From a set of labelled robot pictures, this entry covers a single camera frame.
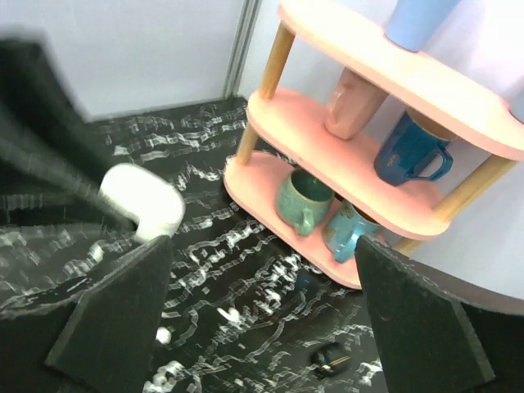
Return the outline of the white earbud charging case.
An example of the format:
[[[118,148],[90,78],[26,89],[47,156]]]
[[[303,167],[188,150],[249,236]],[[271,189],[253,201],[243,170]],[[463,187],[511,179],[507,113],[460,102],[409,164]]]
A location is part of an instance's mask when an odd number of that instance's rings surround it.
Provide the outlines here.
[[[183,196],[169,182],[130,163],[110,168],[99,194],[137,225],[134,238],[141,243],[159,236],[173,237],[186,210]]]

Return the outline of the right light blue cup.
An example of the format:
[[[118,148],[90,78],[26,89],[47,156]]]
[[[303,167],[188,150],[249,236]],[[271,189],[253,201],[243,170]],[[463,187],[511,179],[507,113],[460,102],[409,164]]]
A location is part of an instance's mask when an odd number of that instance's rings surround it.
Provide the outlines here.
[[[458,0],[399,0],[384,36],[408,52],[420,52],[458,4]]]

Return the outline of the white earbud lower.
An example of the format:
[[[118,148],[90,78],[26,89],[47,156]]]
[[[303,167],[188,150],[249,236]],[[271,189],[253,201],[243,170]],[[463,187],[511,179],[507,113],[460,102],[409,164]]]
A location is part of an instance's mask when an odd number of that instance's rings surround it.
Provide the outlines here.
[[[156,340],[162,345],[168,345],[171,342],[172,332],[167,327],[159,327],[156,332]]]

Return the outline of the white earbud upper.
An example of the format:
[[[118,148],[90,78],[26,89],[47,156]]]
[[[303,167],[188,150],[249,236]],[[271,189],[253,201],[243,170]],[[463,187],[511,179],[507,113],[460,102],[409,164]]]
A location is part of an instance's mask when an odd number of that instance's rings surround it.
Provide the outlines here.
[[[242,321],[241,314],[234,308],[229,308],[228,310],[218,308],[217,312],[229,323],[239,324]]]

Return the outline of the dark blue mug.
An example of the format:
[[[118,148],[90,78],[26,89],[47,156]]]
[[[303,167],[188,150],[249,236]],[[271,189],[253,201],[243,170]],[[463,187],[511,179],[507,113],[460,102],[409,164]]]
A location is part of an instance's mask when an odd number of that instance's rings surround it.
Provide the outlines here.
[[[408,108],[375,156],[377,176],[392,186],[411,180],[436,181],[454,163],[447,146],[456,135],[446,127]]]

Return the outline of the small black clip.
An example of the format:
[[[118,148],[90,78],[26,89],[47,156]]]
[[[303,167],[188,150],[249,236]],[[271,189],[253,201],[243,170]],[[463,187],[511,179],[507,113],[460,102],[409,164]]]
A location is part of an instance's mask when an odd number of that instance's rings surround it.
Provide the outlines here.
[[[322,377],[335,377],[350,366],[349,352],[338,342],[320,346],[310,355],[310,362],[315,371]]]

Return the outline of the green ceramic mug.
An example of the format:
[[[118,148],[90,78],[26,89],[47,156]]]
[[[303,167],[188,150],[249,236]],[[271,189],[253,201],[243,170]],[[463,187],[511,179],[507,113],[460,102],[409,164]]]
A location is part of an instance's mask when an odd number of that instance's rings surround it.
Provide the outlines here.
[[[294,168],[280,184],[275,197],[278,217],[296,235],[308,237],[328,215],[334,191],[303,168]]]

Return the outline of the white earbud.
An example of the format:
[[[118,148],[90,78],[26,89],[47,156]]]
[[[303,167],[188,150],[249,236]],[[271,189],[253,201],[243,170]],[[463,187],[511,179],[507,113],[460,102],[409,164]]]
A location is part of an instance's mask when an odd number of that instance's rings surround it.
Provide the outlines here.
[[[234,308],[229,308],[228,310],[218,308],[217,312],[229,323],[239,324],[242,321],[241,314]]]
[[[159,327],[156,332],[156,340],[162,345],[168,345],[171,342],[172,332],[167,327]]]

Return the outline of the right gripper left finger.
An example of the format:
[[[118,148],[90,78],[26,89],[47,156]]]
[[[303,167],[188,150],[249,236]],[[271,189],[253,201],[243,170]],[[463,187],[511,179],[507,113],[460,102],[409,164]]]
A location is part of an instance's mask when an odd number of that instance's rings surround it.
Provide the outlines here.
[[[79,298],[45,364],[94,392],[142,391],[172,258],[167,236],[119,258],[119,267]]]

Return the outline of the light blue butterfly mug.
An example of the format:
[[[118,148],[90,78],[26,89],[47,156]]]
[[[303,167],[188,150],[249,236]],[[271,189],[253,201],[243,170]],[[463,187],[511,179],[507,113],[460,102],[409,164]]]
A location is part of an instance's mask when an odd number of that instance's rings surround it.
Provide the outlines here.
[[[344,264],[354,256],[362,235],[378,235],[382,226],[348,201],[343,201],[323,229],[323,241],[334,260]]]

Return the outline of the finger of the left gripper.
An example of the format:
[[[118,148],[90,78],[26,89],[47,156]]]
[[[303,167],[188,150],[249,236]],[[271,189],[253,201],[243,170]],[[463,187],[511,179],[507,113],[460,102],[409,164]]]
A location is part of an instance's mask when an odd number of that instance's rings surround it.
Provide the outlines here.
[[[1,222],[88,221],[133,231],[99,193],[118,160],[61,86],[44,46],[1,41]],[[59,208],[69,209],[64,219]]]

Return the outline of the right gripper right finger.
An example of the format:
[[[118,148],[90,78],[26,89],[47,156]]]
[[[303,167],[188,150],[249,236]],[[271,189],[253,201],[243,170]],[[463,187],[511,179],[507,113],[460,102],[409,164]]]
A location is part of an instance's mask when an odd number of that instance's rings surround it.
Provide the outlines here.
[[[471,392],[495,371],[462,304],[444,296],[380,241],[355,250],[390,392]]]

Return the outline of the pink mug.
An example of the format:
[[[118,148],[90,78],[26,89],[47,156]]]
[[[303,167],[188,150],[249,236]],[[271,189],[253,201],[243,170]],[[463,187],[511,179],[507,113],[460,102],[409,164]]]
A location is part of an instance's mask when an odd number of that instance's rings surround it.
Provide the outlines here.
[[[339,139],[352,139],[367,126],[388,95],[388,92],[345,68],[326,105],[326,130]]]

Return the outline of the pink three-tier shelf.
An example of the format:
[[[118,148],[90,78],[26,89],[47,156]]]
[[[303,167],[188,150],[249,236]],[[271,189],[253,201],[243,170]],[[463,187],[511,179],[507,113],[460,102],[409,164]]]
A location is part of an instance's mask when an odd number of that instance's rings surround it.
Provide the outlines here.
[[[299,165],[381,225],[402,237],[411,251],[437,237],[462,208],[523,159],[523,126],[490,90],[424,53],[390,43],[380,26],[332,1],[283,1],[281,20],[260,90],[247,107],[248,126],[237,156],[226,165],[224,186],[246,212],[317,266],[333,281],[360,286],[355,262],[339,264],[319,228],[296,234],[275,210],[280,184]],[[449,195],[422,180],[393,187],[375,174],[378,140],[365,132],[350,140],[323,125],[327,109],[278,82],[295,37],[301,37],[357,75],[355,103],[373,113],[383,95],[441,124],[489,153]]]

